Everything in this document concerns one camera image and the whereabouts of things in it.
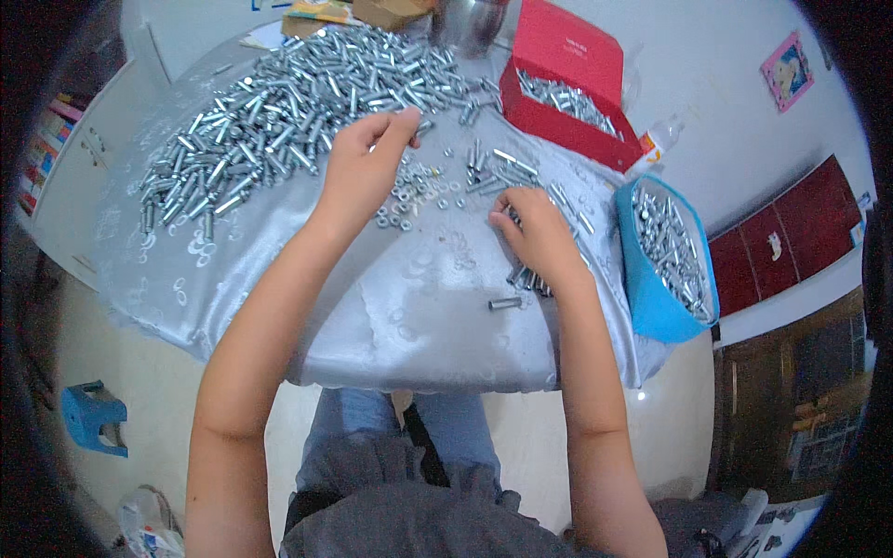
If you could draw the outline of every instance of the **blue stool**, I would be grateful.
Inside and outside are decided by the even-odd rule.
[[[71,386],[62,390],[62,414],[68,433],[78,446],[127,457],[127,447],[107,446],[99,439],[104,424],[127,421],[127,407],[120,399],[104,401],[88,396],[103,389],[102,380]]]

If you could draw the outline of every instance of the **red box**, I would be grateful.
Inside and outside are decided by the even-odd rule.
[[[518,70],[581,89],[611,119],[622,140],[525,96]],[[623,50],[616,39],[545,0],[524,0],[512,56],[499,80],[506,120],[523,132],[625,172],[642,148],[620,108],[622,79]]]

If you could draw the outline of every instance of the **floor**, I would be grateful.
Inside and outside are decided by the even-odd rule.
[[[189,429],[203,365],[178,348],[115,328],[96,294],[65,275],[59,292],[60,386],[101,379],[128,409],[129,458],[82,450],[59,438],[78,484],[114,517],[119,500],[150,484],[183,513]],[[279,545],[288,494],[321,389],[288,383],[266,430],[272,537]],[[710,461],[714,370],[709,332],[679,346],[643,391],[626,390],[637,472],[650,499],[692,497]],[[570,523],[566,433],[560,393],[487,394],[484,405],[502,484],[521,493],[521,513],[553,531]]]

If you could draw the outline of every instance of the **jeans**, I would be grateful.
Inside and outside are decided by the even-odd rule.
[[[499,479],[499,459],[490,439],[484,405],[478,395],[415,394],[413,402],[422,423],[447,469],[483,464]],[[390,394],[342,387],[323,389],[310,434],[304,443],[304,460],[319,444],[353,432],[400,435]],[[297,484],[302,486],[301,473]]]

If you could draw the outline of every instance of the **blue bucket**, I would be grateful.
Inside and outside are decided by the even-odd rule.
[[[698,261],[707,277],[710,296],[705,300],[705,305],[709,305],[707,311],[711,316],[710,321],[695,318],[685,304],[673,296],[642,249],[636,231],[635,204],[632,203],[632,194],[638,187],[656,196],[659,201],[670,197],[679,207],[680,217],[695,244]],[[710,259],[707,236],[695,209],[679,192],[648,174],[617,190],[614,201],[617,203],[617,219],[620,222],[626,297],[630,303],[632,330],[664,343],[682,343],[711,328],[719,320],[720,300],[716,293],[714,265]]]

